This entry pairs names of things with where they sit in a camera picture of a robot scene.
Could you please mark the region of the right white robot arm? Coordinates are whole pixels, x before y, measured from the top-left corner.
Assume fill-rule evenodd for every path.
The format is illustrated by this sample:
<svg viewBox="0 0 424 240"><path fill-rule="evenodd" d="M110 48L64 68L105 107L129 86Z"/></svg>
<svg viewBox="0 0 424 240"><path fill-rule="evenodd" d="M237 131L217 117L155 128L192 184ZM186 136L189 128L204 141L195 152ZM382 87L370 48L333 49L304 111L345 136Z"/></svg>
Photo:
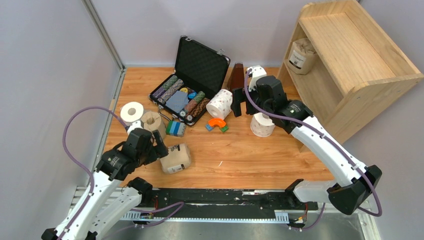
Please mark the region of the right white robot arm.
<svg viewBox="0 0 424 240"><path fill-rule="evenodd" d="M253 88L245 83L232 91L235 117L241 115L242 102L246 103L246 114L265 114L312 151L334 177L333 181L296 180L288 187L286 204L298 209L307 202L330 203L345 215L361 210L380 217L383 209L376 186L382 170L376 165L366 166L342 147L303 102L287 98L275 76L263 76L254 83Z"/></svg>

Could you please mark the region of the brown roll front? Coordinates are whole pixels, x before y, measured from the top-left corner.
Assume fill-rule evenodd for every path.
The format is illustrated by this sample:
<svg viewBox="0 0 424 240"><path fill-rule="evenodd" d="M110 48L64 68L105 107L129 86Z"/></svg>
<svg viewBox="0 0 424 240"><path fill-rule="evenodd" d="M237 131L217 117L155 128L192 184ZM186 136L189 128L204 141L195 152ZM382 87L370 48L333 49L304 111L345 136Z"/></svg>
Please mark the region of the brown roll front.
<svg viewBox="0 0 424 240"><path fill-rule="evenodd" d="M162 171L174 174L189 168L192 164L191 153L185 143L168 147L168 155L160 159Z"/></svg>

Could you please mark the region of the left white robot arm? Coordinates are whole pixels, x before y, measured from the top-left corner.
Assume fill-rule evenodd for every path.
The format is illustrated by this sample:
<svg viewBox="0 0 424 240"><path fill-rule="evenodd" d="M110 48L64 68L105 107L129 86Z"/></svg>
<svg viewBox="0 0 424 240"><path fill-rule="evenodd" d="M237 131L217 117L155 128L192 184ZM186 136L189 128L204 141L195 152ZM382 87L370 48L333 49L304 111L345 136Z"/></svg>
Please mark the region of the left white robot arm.
<svg viewBox="0 0 424 240"><path fill-rule="evenodd" d="M68 216L55 228L46 229L43 240L99 240L128 211L153 201L153 186L136 177L121 197L106 208L107 199L136 168L168 155L158 130L134 128L126 141L103 153L88 188Z"/></svg>

